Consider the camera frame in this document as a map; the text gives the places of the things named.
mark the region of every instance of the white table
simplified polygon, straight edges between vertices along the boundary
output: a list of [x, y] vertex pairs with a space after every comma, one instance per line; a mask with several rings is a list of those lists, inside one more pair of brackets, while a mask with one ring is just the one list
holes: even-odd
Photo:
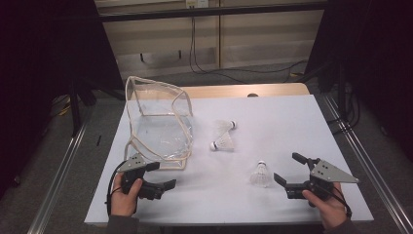
[[[288, 182], [303, 182], [309, 170], [291, 158], [292, 152], [321, 158], [351, 173], [313, 96], [192, 98], [194, 147], [184, 171], [154, 171], [145, 179], [176, 178], [176, 187], [161, 200], [138, 201], [141, 223], [175, 225], [292, 224], [320, 222], [319, 212], [306, 200], [289, 200], [274, 181], [267, 188], [253, 186], [249, 176], [259, 160]], [[213, 121], [235, 120], [233, 152], [212, 152]], [[124, 112], [98, 187], [85, 219], [105, 225], [109, 178], [123, 160], [129, 138]], [[373, 220], [356, 184], [342, 184], [353, 210], [353, 221]]]

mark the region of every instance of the electrical outlet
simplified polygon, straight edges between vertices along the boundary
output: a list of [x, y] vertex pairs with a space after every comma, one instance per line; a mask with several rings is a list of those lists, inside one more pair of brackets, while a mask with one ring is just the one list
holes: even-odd
[[208, 0], [198, 0], [198, 8], [207, 8]]
[[197, 8], [197, 0], [186, 0], [186, 8], [191, 9], [191, 8]]

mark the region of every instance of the badminton shuttlecock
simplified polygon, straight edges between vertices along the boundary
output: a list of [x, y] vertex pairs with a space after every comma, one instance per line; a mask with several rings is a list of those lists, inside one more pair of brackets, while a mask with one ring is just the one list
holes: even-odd
[[251, 174], [249, 181], [260, 187], [267, 187], [270, 185], [270, 177], [268, 176], [267, 165], [264, 161], [259, 161], [257, 168]]
[[216, 129], [216, 135], [221, 137], [223, 134], [230, 130], [235, 130], [237, 128], [237, 122], [227, 121], [227, 120], [215, 120], [214, 126]]
[[213, 141], [210, 145], [210, 150], [233, 150], [234, 143], [231, 140], [230, 134], [225, 132], [219, 139]]

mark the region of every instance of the hand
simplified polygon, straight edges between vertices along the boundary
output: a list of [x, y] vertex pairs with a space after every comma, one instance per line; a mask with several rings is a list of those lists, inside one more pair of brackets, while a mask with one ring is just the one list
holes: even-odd
[[115, 177], [112, 190], [112, 215], [131, 216], [136, 207], [137, 193], [142, 186], [142, 179], [137, 179], [131, 186], [129, 194], [124, 194], [121, 188], [123, 173], [119, 173]]
[[[339, 182], [334, 182], [334, 187], [341, 192], [341, 185]], [[337, 197], [342, 198], [336, 189], [334, 189], [334, 194]], [[346, 221], [346, 209], [344, 205], [335, 198], [330, 197], [327, 201], [323, 201], [309, 190], [303, 190], [303, 196], [319, 209], [322, 226], [324, 226], [325, 230], [330, 230]]]

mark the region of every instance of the transparent plastic bag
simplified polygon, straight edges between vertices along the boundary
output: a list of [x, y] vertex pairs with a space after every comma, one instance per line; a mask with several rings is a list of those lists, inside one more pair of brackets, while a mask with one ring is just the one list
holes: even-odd
[[131, 138], [125, 159], [135, 150], [161, 169], [184, 169], [192, 153], [192, 105], [187, 93], [171, 84], [131, 76], [126, 85]]

